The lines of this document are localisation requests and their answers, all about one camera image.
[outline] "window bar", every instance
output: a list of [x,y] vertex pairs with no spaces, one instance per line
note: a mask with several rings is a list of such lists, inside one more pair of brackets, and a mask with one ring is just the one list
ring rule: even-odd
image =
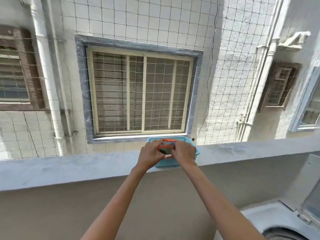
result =
[[126,56],[127,74],[127,131],[130,130],[130,56]]
[[171,128],[172,106],[174,103],[174,85],[176,83],[176,71],[177,71],[177,60],[174,60],[173,72],[172,72],[172,82],[171,82],[171,93],[170,93],[168,129]]
[[193,60],[190,61],[189,74],[188,74],[188,82],[187,82],[187,84],[186,84],[186,97],[185,97],[185,99],[184,99],[182,125],[181,125],[181,130],[182,130],[182,131],[184,131],[184,129],[185,129],[185,127],[186,127],[186,117],[187,117],[189,93],[190,93],[190,86],[191,86],[192,69],[193,69]]
[[141,131],[144,132],[144,120],[145,120],[145,110],[146,110],[146,81],[147,81],[147,56],[143,56],[143,82],[142,82],[142,122]]

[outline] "plastic basket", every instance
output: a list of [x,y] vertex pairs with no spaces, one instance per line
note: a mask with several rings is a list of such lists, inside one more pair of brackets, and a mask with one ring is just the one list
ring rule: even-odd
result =
[[[152,142],[152,141],[157,141],[157,140],[162,140],[162,139],[169,139],[169,138],[177,140],[177,141],[185,141],[185,142],[188,142],[194,146],[192,141],[189,138],[184,137],[184,136],[150,137],[147,139],[147,142]],[[198,148],[196,148],[194,159],[196,159],[199,154],[200,154],[200,152],[199,152]],[[161,160],[155,166],[156,167],[167,167],[167,166],[176,166],[176,165],[179,165],[178,162],[173,157],[171,157],[171,158],[165,158],[165,159]]]

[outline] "concrete ledge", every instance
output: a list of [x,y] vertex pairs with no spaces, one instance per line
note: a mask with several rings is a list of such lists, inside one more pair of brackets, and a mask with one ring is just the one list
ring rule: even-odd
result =
[[[320,136],[199,145],[199,166],[320,151]],[[128,175],[139,150],[0,161],[0,191]],[[148,172],[177,167],[151,168]]]

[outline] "person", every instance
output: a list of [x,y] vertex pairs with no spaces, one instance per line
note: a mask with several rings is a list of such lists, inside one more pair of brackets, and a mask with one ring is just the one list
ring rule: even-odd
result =
[[[140,180],[165,155],[158,151],[162,141],[146,143],[138,162],[106,208],[91,224],[81,240],[114,240]],[[177,141],[172,155],[196,188],[214,225],[224,240],[265,240],[251,222],[214,186],[195,162],[196,148]]]

